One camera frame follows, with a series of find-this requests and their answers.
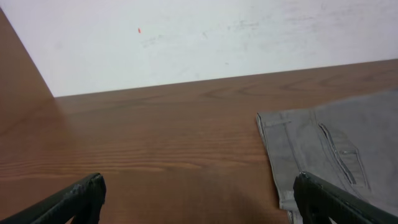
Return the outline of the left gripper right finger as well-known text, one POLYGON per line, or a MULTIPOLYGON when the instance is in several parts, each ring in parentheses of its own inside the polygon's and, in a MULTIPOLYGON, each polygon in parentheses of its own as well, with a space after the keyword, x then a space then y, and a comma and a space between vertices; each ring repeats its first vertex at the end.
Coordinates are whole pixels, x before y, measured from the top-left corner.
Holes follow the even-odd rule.
POLYGON ((294 199, 304 224, 396 224, 397 217, 309 173, 294 181, 294 199))

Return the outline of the grey shorts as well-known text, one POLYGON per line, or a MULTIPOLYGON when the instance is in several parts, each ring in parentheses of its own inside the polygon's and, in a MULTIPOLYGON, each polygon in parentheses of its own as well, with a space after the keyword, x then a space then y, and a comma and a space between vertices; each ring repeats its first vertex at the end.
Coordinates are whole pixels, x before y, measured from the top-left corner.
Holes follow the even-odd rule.
POLYGON ((302 217, 294 180, 303 171, 397 214, 397 91, 257 114, 279 196, 291 223, 302 217))

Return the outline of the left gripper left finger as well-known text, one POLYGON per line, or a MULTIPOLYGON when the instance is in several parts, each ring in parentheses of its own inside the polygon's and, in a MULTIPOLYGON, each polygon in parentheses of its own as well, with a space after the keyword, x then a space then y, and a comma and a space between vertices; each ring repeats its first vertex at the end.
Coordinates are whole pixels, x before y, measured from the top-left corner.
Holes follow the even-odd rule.
POLYGON ((104 177, 100 173, 93 173, 29 208, 1 220, 1 224, 97 224, 105 197, 104 177))

